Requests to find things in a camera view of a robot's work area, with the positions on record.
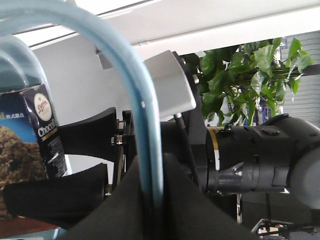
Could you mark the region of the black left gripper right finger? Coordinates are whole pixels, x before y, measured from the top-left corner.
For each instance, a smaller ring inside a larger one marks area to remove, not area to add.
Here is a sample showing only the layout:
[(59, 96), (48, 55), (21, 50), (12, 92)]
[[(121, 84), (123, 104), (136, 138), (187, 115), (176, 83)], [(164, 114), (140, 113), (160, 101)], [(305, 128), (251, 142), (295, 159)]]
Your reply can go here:
[(164, 153), (165, 240), (257, 240), (258, 236), (213, 204), (184, 173), (172, 153)]

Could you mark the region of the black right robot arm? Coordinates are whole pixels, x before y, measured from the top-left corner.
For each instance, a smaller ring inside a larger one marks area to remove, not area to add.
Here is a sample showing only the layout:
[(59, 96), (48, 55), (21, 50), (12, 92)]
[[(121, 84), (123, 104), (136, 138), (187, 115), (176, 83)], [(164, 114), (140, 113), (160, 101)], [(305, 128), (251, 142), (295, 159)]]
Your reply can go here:
[[(114, 163), (112, 189), (121, 184), (137, 156), (132, 113), (115, 108), (61, 126), (69, 154)], [(281, 114), (258, 126), (205, 126), (194, 110), (161, 123), (163, 158), (178, 164), (207, 195), (281, 192), (288, 189), (311, 209), (320, 207), (320, 130)], [(4, 187), (4, 206), (22, 216), (71, 226), (108, 197), (107, 166), (98, 164), (69, 176), (23, 180)]]

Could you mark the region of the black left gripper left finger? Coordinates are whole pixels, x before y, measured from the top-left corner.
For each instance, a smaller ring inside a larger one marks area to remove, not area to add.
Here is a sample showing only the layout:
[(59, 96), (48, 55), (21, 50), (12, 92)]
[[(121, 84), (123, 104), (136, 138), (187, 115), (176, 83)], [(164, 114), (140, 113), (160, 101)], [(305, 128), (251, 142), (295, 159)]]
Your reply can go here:
[(146, 222), (140, 168), (136, 157), (111, 196), (59, 239), (150, 240), (149, 226)]

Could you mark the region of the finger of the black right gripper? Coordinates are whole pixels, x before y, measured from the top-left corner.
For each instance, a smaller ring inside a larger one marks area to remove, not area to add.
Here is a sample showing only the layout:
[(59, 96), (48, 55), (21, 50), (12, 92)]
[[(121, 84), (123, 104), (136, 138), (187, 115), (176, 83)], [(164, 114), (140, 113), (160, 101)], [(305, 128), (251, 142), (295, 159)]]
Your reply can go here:
[(11, 215), (70, 228), (105, 199), (108, 167), (99, 163), (58, 178), (11, 183), (4, 187), (4, 204)]

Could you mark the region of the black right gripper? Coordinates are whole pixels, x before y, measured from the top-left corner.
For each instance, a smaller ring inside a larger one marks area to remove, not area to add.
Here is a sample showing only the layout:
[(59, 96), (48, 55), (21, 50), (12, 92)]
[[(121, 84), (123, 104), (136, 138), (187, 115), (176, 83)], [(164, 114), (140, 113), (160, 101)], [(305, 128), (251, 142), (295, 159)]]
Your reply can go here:
[[(161, 147), (172, 154), (191, 180), (206, 194), (211, 194), (210, 174), (216, 170), (214, 144), (205, 124), (193, 111), (162, 121)], [(137, 155), (132, 113), (125, 110), (117, 118), (110, 107), (87, 119), (58, 127), (64, 152), (69, 155), (91, 156), (114, 163), (111, 188), (121, 182)]]

